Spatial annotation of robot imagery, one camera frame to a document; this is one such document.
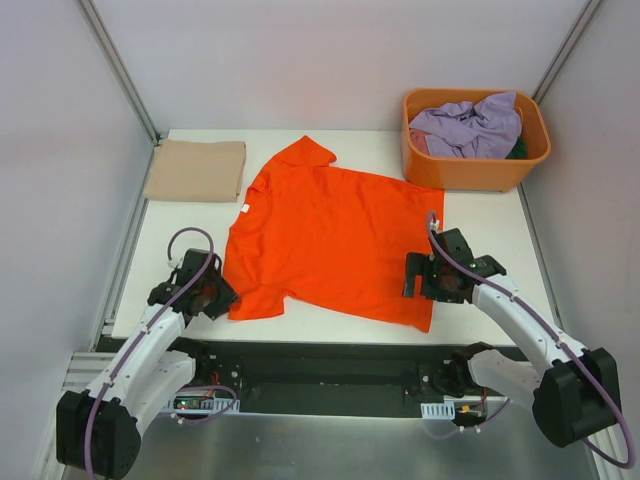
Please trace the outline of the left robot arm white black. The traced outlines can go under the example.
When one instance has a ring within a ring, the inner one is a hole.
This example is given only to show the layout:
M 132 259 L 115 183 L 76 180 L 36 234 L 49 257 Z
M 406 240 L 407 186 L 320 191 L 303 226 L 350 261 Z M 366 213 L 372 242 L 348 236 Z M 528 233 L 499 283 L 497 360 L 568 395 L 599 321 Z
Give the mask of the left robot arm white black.
M 180 392 L 202 400 L 216 391 L 237 397 L 217 377 L 213 354 L 184 337 L 189 322 L 226 314 L 238 296 L 221 275 L 220 257 L 189 249 L 168 280 L 154 287 L 138 325 L 110 363 L 82 391 L 56 407 L 56 459 L 93 477 L 122 479 L 143 435 Z

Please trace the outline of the orange t shirt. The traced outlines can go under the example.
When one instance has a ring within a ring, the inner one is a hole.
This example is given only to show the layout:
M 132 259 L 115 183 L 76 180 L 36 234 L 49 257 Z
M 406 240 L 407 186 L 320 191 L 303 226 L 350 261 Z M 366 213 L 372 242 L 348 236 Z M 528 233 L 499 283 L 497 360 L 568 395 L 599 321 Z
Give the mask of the orange t shirt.
M 230 319 L 276 317 L 293 298 L 429 331 L 432 301 L 403 295 L 405 259 L 430 252 L 426 220 L 444 215 L 444 191 L 336 159 L 303 136 L 248 187 L 224 255 L 223 276 L 239 296 Z

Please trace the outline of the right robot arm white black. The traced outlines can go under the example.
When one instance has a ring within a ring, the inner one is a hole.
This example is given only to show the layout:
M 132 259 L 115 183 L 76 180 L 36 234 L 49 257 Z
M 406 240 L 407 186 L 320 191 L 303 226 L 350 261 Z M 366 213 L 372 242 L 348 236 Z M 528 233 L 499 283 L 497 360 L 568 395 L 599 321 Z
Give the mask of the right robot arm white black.
M 542 434 L 565 447 L 623 423 L 617 364 L 545 319 L 492 256 L 476 257 L 458 229 L 429 230 L 431 253 L 410 252 L 403 294 L 468 303 L 490 317 L 527 361 L 476 342 L 431 374 L 434 390 L 461 398 L 485 387 L 531 410 Z

